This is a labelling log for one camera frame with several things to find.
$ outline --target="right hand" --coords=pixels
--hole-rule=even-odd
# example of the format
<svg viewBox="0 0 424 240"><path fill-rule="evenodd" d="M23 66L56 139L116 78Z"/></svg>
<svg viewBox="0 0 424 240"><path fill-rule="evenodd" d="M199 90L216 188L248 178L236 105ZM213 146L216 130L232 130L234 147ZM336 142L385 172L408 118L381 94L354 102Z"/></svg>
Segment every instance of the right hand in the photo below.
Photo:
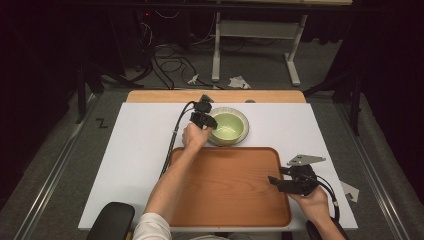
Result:
<svg viewBox="0 0 424 240"><path fill-rule="evenodd" d="M296 194L289 194L289 196L299 204L305 217L312 223L317 224L331 219L327 193L321 186L316 187L308 196Z"/></svg>

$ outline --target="white tabletop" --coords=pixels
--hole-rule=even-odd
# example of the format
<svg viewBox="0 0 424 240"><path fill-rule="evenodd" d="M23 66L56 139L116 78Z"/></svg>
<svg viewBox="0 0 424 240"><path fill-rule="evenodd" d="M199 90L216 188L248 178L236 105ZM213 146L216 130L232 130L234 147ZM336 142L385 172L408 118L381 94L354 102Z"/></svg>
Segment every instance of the white tabletop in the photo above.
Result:
<svg viewBox="0 0 424 240"><path fill-rule="evenodd" d="M90 229L101 209L109 202L131 204L136 209L133 227L159 178L168 151L172 131L184 103L123 103L107 146L102 164L85 206L80 229ZM358 228L344 196L312 108L307 103L214 103L216 107L233 107L246 115L250 130L246 139L235 147L271 147L281 165L297 154L324 157L312 165L315 173L333 187L340 206L340 224ZM182 145L182 129L190 112L180 123L174 148ZM293 231L305 229L306 219L299 206L290 199L292 221L284 228L173 228L173 231ZM332 204L331 215L334 215Z"/></svg>

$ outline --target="orange tray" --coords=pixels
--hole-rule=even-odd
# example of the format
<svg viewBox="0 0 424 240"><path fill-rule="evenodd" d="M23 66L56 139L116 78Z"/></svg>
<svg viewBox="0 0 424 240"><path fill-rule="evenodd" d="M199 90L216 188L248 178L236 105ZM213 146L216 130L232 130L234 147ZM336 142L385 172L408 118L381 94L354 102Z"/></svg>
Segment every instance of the orange tray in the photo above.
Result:
<svg viewBox="0 0 424 240"><path fill-rule="evenodd" d="M170 165L182 153L176 148ZM282 227L291 221L288 198L268 182L280 177L272 148L203 148L193 161L173 227Z"/></svg>

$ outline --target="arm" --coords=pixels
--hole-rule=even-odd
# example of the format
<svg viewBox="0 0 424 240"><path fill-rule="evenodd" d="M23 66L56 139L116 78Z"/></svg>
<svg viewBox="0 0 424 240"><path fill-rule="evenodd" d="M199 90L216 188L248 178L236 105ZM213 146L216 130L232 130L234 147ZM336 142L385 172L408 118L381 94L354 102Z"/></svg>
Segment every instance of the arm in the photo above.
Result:
<svg viewBox="0 0 424 240"><path fill-rule="evenodd" d="M202 130L194 123L187 125L183 133L184 151L156 183L144 213L157 213L168 223L171 221L190 166L205 145L211 131L211 128Z"/></svg>
<svg viewBox="0 0 424 240"><path fill-rule="evenodd" d="M331 220L327 194L321 186L306 197L295 194L289 194L289 196L299 204L303 214L315 225L322 239L345 239Z"/></svg>

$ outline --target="green bowl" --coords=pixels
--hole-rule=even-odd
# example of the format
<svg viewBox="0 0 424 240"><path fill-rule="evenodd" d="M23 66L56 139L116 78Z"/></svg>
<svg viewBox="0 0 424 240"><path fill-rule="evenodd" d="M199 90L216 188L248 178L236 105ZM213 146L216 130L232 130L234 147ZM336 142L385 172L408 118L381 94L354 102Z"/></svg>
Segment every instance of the green bowl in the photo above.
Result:
<svg viewBox="0 0 424 240"><path fill-rule="evenodd" d="M212 131L209 140L218 146L230 146L241 142L247 135L249 123L246 117L233 108L216 108L210 115L218 127Z"/></svg>

